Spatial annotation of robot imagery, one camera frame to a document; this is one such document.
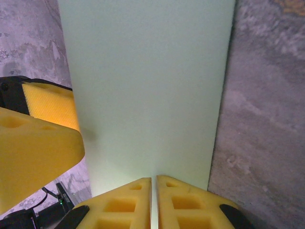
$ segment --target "gray marble surface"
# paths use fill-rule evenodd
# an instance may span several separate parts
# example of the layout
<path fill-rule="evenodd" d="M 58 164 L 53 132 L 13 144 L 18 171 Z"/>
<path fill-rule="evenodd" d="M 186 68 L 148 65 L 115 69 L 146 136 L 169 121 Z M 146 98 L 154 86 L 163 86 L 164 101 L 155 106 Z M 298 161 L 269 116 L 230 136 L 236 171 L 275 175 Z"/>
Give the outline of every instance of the gray marble surface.
<path fill-rule="evenodd" d="M 56 0 L 2 0 L 0 25 L 1 76 L 71 86 Z M 229 56 L 209 191 L 256 228 L 305 228 L 305 1 L 239 0 Z M 91 196 L 84 160 L 47 188 L 58 181 L 79 202 Z"/>

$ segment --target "yellow foam pad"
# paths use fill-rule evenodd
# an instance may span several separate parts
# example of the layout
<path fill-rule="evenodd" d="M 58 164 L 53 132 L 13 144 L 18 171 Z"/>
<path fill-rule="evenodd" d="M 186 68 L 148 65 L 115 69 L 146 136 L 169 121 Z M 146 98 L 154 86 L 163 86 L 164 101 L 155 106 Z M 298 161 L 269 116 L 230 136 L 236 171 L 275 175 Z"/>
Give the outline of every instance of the yellow foam pad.
<path fill-rule="evenodd" d="M 168 176 L 157 176 L 159 229 L 234 229 L 219 206 L 233 202 Z"/>
<path fill-rule="evenodd" d="M 0 214 L 76 165 L 81 134 L 0 108 Z"/>
<path fill-rule="evenodd" d="M 151 189 L 151 178 L 141 178 L 80 203 L 90 210 L 77 229 L 149 229 Z"/>
<path fill-rule="evenodd" d="M 47 83 L 23 83 L 29 113 L 79 131 L 73 92 Z"/>

